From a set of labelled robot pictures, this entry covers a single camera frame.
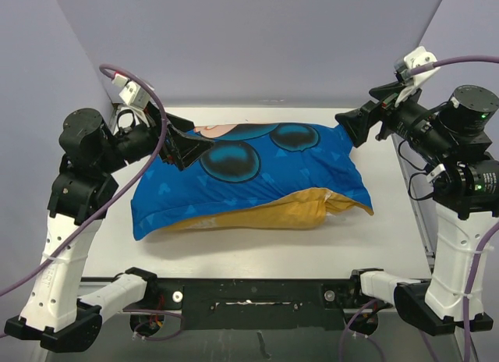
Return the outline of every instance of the black robot arm segment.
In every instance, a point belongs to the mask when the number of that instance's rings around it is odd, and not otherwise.
[[[69,114],[59,137],[65,154],[48,204],[52,218],[59,213],[81,224],[118,189],[111,174],[154,151],[161,133],[161,116],[151,103],[146,111],[149,126],[134,123],[114,135],[97,110],[83,108]],[[182,171],[212,147],[213,141],[186,134],[194,128],[190,121],[171,115],[168,118],[172,124],[159,156]]]
[[[366,142],[369,130],[381,122],[377,140],[391,134],[407,140],[427,163],[426,173],[439,165],[444,171],[433,181],[433,199],[467,219],[470,212],[492,211],[499,216],[499,162],[488,153],[492,144],[483,129],[499,108],[499,98],[483,87],[463,85],[448,101],[426,109],[418,104],[421,90],[395,102],[404,83],[370,90],[378,102],[336,115],[355,147]]]

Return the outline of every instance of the blue pillowcase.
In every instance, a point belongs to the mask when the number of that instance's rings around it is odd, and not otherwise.
[[[227,127],[215,138],[215,145],[183,172],[156,158],[132,199],[136,240],[188,218],[252,208],[314,187],[328,188],[372,208],[349,157],[352,141],[341,126]],[[195,131],[213,137],[210,129]]]

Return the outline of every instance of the white table surface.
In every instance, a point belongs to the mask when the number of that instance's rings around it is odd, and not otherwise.
[[[238,122],[310,122],[336,126],[326,108],[169,108],[198,126]],[[108,211],[95,236],[83,277],[113,277],[130,267],[172,278],[344,279],[352,269],[379,267],[394,275],[429,278],[423,243],[391,140],[374,139],[351,158],[373,201],[310,231],[225,229],[156,231],[137,242],[130,200],[135,187]],[[125,184],[145,159],[117,172]]]

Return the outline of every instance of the cartoon print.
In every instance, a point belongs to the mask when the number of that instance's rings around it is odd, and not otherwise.
[[[260,156],[246,140],[268,134],[276,147],[291,152],[310,149],[320,142],[312,126],[298,123],[199,126],[194,132],[218,139],[201,156],[200,164],[209,176],[227,183],[244,183],[260,173]]]

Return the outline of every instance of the white mounting bracket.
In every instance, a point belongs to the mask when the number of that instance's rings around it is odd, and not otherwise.
[[[395,69],[402,74],[403,70],[414,69],[427,63],[436,62],[437,58],[431,52],[426,51],[424,46],[419,46],[416,50],[408,53],[403,59],[395,63]],[[395,107],[413,95],[425,82],[432,77],[440,67],[420,73],[405,80],[405,89],[398,95]]]

